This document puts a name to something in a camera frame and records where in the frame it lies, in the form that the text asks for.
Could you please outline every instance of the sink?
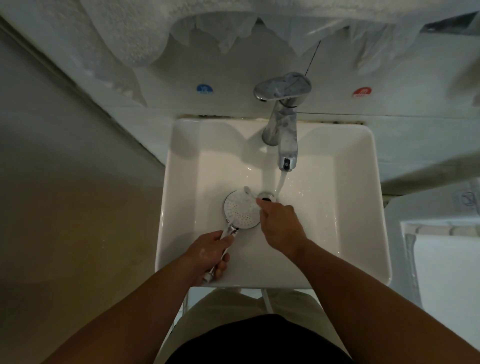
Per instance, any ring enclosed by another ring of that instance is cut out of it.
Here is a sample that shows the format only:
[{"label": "sink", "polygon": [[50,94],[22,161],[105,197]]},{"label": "sink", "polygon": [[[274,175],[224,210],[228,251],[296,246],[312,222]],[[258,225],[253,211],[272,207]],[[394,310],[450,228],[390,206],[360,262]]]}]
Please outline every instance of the sink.
[{"label": "sink", "polygon": [[[162,199],[156,270],[198,235],[222,230],[232,191],[274,192],[277,147],[261,138],[266,121],[181,119],[173,127]],[[375,145],[362,125],[297,124],[298,161],[278,196],[307,236],[384,284],[391,279]],[[260,225],[240,230],[228,270],[214,287],[307,289],[298,268],[266,242]]]}]

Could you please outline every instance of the forearm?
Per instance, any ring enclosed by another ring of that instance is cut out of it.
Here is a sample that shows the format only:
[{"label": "forearm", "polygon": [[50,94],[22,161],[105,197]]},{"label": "forearm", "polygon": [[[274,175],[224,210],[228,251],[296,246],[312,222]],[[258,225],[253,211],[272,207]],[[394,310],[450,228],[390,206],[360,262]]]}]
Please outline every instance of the forearm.
[{"label": "forearm", "polygon": [[311,241],[291,256],[357,363],[473,363],[480,353],[360,269]]},{"label": "forearm", "polygon": [[152,363],[195,276],[181,257],[60,346],[44,364]]}]

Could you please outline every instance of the running water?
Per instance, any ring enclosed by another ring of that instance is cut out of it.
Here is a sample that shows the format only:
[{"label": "running water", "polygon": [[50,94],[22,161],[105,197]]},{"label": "running water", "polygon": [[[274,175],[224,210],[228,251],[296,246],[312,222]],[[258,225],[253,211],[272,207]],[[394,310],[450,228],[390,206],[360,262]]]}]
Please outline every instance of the running water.
[{"label": "running water", "polygon": [[285,178],[287,178],[287,173],[287,171],[283,170],[282,174],[280,174],[280,179],[278,180],[278,185],[276,186],[276,190],[274,193],[276,199],[278,199],[278,196],[280,195],[280,191],[282,190],[283,184],[285,183]]}]

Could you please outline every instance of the person's right hand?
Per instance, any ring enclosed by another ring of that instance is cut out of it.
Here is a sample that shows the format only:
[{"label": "person's right hand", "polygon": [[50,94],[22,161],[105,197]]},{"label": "person's right hand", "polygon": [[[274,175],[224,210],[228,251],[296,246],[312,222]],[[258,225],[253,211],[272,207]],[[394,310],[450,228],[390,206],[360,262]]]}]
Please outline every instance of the person's right hand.
[{"label": "person's right hand", "polygon": [[292,206],[256,199],[260,206],[260,223],[267,243],[292,258],[307,236]]}]

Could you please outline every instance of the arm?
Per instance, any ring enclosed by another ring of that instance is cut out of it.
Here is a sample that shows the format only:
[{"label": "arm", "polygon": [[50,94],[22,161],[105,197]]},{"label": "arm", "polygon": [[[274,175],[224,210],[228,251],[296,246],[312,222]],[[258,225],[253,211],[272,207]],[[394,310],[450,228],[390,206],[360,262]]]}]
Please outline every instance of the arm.
[{"label": "arm", "polygon": [[44,364],[152,363],[189,288],[216,265],[215,277],[227,268],[222,252],[233,236],[222,231],[201,235],[187,250],[122,301],[63,343]]},{"label": "arm", "polygon": [[362,270],[308,240],[292,206],[257,199],[267,242],[307,277],[357,363],[480,363],[480,352]]}]

